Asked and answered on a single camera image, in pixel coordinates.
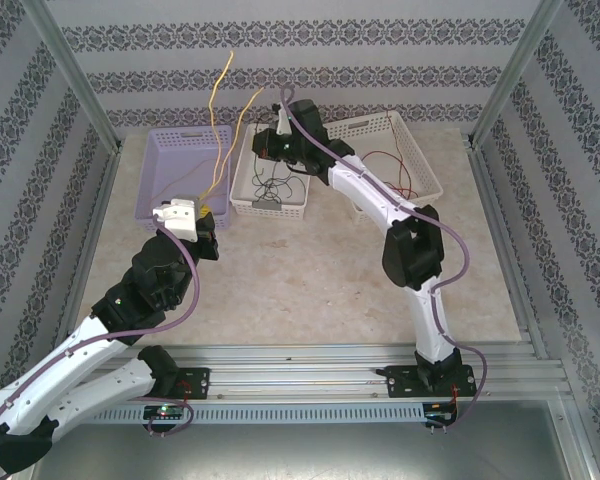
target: striped wall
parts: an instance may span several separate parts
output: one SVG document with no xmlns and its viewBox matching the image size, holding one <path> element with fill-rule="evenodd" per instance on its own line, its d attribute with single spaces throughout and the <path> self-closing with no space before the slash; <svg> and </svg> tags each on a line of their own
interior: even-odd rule
<svg viewBox="0 0 600 480">
<path fill-rule="evenodd" d="M 120 135 L 205 124 L 213 81 L 235 51 L 216 105 L 234 123 L 285 83 L 327 120 L 399 110 L 412 127 L 471 130 L 537 0 L 53 0 L 51 11 Z"/>
<path fill-rule="evenodd" d="M 17 0 L 0 0 L 0 386 L 51 349 L 108 153 Z"/>
<path fill-rule="evenodd" d="M 546 346 L 600 465 L 600 2 L 565 2 L 483 145 Z"/>
</svg>

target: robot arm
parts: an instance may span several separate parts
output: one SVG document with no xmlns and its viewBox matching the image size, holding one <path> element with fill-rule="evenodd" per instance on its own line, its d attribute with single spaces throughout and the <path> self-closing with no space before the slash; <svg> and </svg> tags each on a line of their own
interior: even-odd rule
<svg viewBox="0 0 600 480">
<path fill-rule="evenodd" d="M 207 214 L 196 221 L 196 208 L 197 202 L 176 199 L 154 213 L 182 239 L 194 263 L 217 260 L 213 217 Z M 179 369 L 159 346 L 145 347 L 125 366 L 74 388 L 141 335 L 101 339 L 77 351 L 72 347 L 106 334 L 158 326 L 165 319 L 164 312 L 182 302 L 191 275 L 178 247 L 158 232 L 133 257 L 122 281 L 107 291 L 79 327 L 24 376 L 0 390 L 0 466 L 7 473 L 37 462 L 53 442 L 98 411 L 142 395 L 164 397 L 172 390 Z M 60 359 L 47 367 L 58 355 Z M 32 383 L 9 401 L 27 381 Z"/>
<path fill-rule="evenodd" d="M 436 326 L 432 303 L 436 302 L 442 330 L 448 332 L 440 291 L 430 291 L 442 272 L 444 248 L 440 229 L 404 212 L 398 206 L 438 220 L 430 205 L 418 208 L 380 181 L 353 149 L 339 139 L 330 139 L 317 107 L 311 100 L 289 105 L 290 113 L 317 142 L 341 157 L 334 158 L 307 140 L 284 106 L 274 105 L 277 128 L 255 135 L 252 149 L 260 158 L 284 161 L 290 168 L 300 164 L 308 175 L 343 193 L 360 207 L 385 236 L 382 266 L 389 279 L 404 289 L 416 331 L 416 361 L 420 380 L 432 393 L 448 391 L 462 359 Z"/>
</svg>

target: storage basket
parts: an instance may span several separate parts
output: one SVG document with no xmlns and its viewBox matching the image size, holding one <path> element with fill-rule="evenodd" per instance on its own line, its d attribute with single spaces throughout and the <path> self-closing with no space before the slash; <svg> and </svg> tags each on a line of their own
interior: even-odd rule
<svg viewBox="0 0 600 480">
<path fill-rule="evenodd" d="M 220 162 L 231 145 L 231 127 L 216 126 L 222 146 Z M 178 195 L 199 196 L 211 186 L 218 156 L 218 143 L 211 127 L 157 128 L 149 132 L 136 201 L 136 222 L 154 231 L 153 208 Z M 204 200 L 213 213 L 216 228 L 229 227 L 229 172 Z"/>
<path fill-rule="evenodd" d="M 251 150 L 256 127 L 260 131 L 268 125 L 251 124 L 245 129 L 236 175 L 231 187 L 231 203 L 239 215 L 302 220 L 307 206 L 311 177 L 291 172 L 284 162 L 272 162 L 257 157 Z M 279 187 L 279 199 L 259 198 L 258 194 L 263 191 L 260 183 L 273 175 L 275 178 L 286 178 L 289 175 L 295 178 L 289 180 L 288 187 Z"/>
<path fill-rule="evenodd" d="M 415 205 L 427 205 L 442 195 L 443 190 L 438 179 L 398 112 L 391 110 L 349 118 L 326 123 L 325 127 L 329 132 L 329 138 L 343 140 L 355 150 L 356 155 L 360 158 L 374 150 L 388 152 L 396 157 L 400 157 L 399 153 L 402 153 L 404 165 L 411 175 L 411 189 L 417 194 L 417 197 L 409 198 L 409 201 Z M 399 152 L 396 150 L 396 138 Z M 400 164 L 394 158 L 373 154 L 365 159 L 364 164 L 380 180 L 397 186 Z M 404 173 L 402 185 L 408 186 L 408 179 Z M 350 213 L 356 224 L 370 220 L 353 202 L 351 202 Z"/>
</svg>

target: marble surface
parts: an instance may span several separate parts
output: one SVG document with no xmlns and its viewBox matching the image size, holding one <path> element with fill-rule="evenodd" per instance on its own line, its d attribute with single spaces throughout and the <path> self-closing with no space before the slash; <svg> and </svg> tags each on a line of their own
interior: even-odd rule
<svg viewBox="0 0 600 480">
<path fill-rule="evenodd" d="M 464 341 L 518 341 L 520 334 L 460 132 L 415 131 L 444 188 L 434 206 L 472 254 L 469 273 L 443 291 L 452 334 Z M 133 219 L 145 136 L 129 136 L 85 289 L 80 317 L 120 280 L 150 234 Z M 404 292 L 381 266 L 383 237 L 356 227 L 340 193 L 312 181 L 303 221 L 243 217 L 218 231 L 220 260 L 199 264 L 196 312 L 142 344 L 325 344 L 414 342 Z M 461 266 L 444 237 L 443 276 Z M 189 296 L 176 312 L 184 311 Z"/>
</svg>

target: purple basket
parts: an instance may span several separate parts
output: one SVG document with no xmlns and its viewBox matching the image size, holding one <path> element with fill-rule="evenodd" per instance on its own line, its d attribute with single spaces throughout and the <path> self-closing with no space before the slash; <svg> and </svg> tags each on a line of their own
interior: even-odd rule
<svg viewBox="0 0 600 480">
<path fill-rule="evenodd" d="M 216 130 L 222 145 L 222 162 L 231 145 L 231 127 L 220 125 L 216 126 Z M 154 207 L 178 195 L 200 195 L 209 188 L 217 156 L 218 143 L 211 127 L 151 130 L 144 152 L 134 215 L 138 225 L 153 232 Z M 227 160 L 220 183 L 204 202 L 213 212 L 216 228 L 229 227 L 230 171 L 231 157 Z"/>
</svg>

